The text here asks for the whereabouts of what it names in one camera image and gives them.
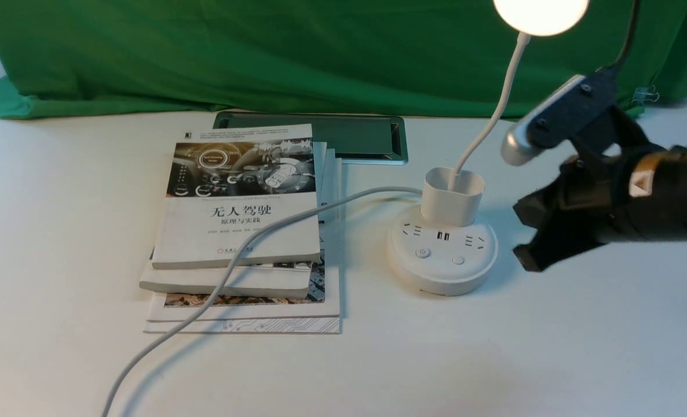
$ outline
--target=white cable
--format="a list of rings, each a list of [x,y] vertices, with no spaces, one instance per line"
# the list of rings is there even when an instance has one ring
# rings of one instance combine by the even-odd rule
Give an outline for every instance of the white cable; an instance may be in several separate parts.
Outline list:
[[[500,100],[498,101],[498,106],[495,111],[490,116],[490,121],[487,122],[487,126],[480,132],[479,135],[470,143],[470,146],[466,148],[465,153],[459,158],[459,162],[452,169],[452,175],[449,177],[449,185],[447,185],[447,190],[450,192],[454,191],[457,186],[457,179],[459,174],[462,172],[462,167],[467,162],[467,159],[473,152],[478,148],[483,140],[489,135],[490,130],[495,127],[498,123],[500,116],[503,116],[503,111],[506,110],[506,105],[508,104],[508,97],[511,95],[511,87],[513,86],[513,77],[516,75],[516,69],[518,68],[518,62],[521,60],[521,55],[524,53],[524,48],[529,43],[531,36],[525,34],[524,32],[518,33],[518,38],[516,39],[516,49],[513,50],[513,56],[511,56],[511,62],[508,63],[508,70],[506,71],[506,79],[503,80],[503,90],[500,92]]]
[[[214,291],[212,291],[212,294],[207,298],[207,301],[197,310],[195,311],[194,314],[191,316],[187,317],[186,320],[182,321],[181,323],[177,324],[176,327],[174,327],[171,330],[168,330],[166,334],[162,335],[160,338],[156,339],[153,343],[150,343],[148,346],[145,347],[142,351],[137,353],[137,355],[129,361],[129,363],[124,367],[122,372],[119,373],[119,376],[116,377],[116,380],[114,381],[114,384],[112,385],[111,390],[109,391],[109,394],[107,396],[107,402],[104,406],[104,410],[102,412],[102,417],[107,417],[109,414],[109,409],[111,408],[111,404],[114,401],[114,396],[116,396],[116,391],[119,390],[119,386],[123,383],[125,378],[127,377],[127,374],[132,370],[132,368],[137,365],[138,362],[140,362],[141,359],[145,358],[148,353],[153,351],[153,349],[158,348],[161,343],[165,342],[166,340],[169,340],[171,336],[179,333],[181,330],[183,330],[185,327],[188,325],[192,324],[194,320],[197,320],[200,315],[204,314],[205,311],[209,308],[209,306],[212,305],[214,300],[217,298],[217,296],[220,295],[220,292],[222,291],[222,288],[225,287],[225,283],[228,282],[228,278],[230,277],[230,273],[233,271],[233,268],[236,266],[238,263],[238,258],[240,258],[240,255],[244,253],[246,246],[250,245],[253,243],[255,240],[257,240],[259,237],[262,237],[263,235],[267,235],[271,232],[275,232],[276,230],[282,229],[283,227],[286,227],[291,224],[295,224],[298,221],[303,221],[304,219],[307,219],[308,217],[315,216],[315,214],[318,214],[322,211],[326,211],[328,209],[333,209],[334,207],[338,207],[341,205],[344,205],[346,203],[349,203],[351,201],[356,200],[357,198],[362,198],[368,195],[373,195],[373,193],[381,193],[381,192],[404,192],[404,193],[414,193],[415,195],[421,195],[421,190],[417,188],[409,188],[409,187],[380,187],[380,188],[372,188],[370,190],[366,190],[364,192],[360,193],[355,193],[352,196],[346,197],[342,200],[336,201],[335,203],[330,203],[327,206],[323,207],[317,207],[312,210],[308,211],[303,211],[302,213],[295,214],[294,216],[287,217],[286,219],[282,219],[277,222],[273,222],[270,225],[267,225],[267,227],[264,227],[263,229],[260,229],[256,232],[254,232],[253,235],[251,235],[248,239],[246,239],[243,244],[238,247],[238,250],[235,252],[235,255],[233,255],[233,258],[230,259],[230,264],[228,264],[227,270],[225,270],[225,276],[222,277],[219,283],[217,283],[217,287],[214,288]]]

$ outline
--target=light bulb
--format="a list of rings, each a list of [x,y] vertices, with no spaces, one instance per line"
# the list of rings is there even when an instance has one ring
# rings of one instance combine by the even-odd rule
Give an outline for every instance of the light bulb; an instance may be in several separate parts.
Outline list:
[[[588,0],[494,0],[495,10],[516,31],[551,36],[575,26]]]

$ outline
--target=round power strip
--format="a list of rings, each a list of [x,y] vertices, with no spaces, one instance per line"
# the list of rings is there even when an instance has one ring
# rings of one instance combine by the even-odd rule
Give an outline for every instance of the round power strip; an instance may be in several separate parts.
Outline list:
[[[397,276],[421,291],[462,295],[480,287],[498,257],[498,238],[481,217],[466,227],[429,224],[421,207],[401,212],[388,237]]]

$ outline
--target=green backdrop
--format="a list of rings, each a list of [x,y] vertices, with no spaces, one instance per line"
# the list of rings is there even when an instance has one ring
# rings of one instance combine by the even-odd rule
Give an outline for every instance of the green backdrop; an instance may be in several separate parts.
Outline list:
[[[616,57],[631,0],[534,38],[507,116]],[[642,0],[619,78],[687,96],[687,0]],[[491,0],[0,0],[0,117],[245,108],[487,116],[516,42]]]

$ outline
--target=book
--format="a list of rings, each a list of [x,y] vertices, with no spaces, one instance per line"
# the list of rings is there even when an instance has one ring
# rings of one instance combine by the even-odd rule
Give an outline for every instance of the book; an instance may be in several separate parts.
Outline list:
[[[166,333],[176,323],[152,321],[145,325],[145,333]],[[341,319],[335,317],[286,317],[286,319],[237,319],[195,321],[180,333],[214,335],[217,333],[341,333]]]
[[[320,205],[335,201],[340,195],[340,159],[335,159],[335,151],[328,150],[326,166],[335,170],[334,174],[324,175],[325,184]],[[321,262],[314,264],[310,275],[309,293],[304,299],[253,298],[219,296],[202,316],[200,321],[224,321],[246,319],[288,319],[289,317],[338,317],[341,314],[339,298],[340,265],[340,211],[334,208],[330,219],[320,225]],[[148,312],[145,332],[165,332],[175,322],[185,320],[207,300],[207,295],[156,293]],[[151,324],[167,322],[165,325]],[[194,325],[185,332],[216,332],[216,325]]]
[[[315,158],[315,192],[317,200],[323,190],[327,144],[313,143]],[[221,295],[261,298],[306,298],[312,262],[290,262],[236,266],[225,283]],[[145,265],[140,288],[148,291],[184,293],[188,295],[209,294],[224,276],[225,268],[200,269],[155,269],[151,261]]]
[[[310,125],[187,132],[174,150],[154,269],[221,268],[253,232],[313,209]],[[239,265],[317,261],[317,217],[246,248]]]

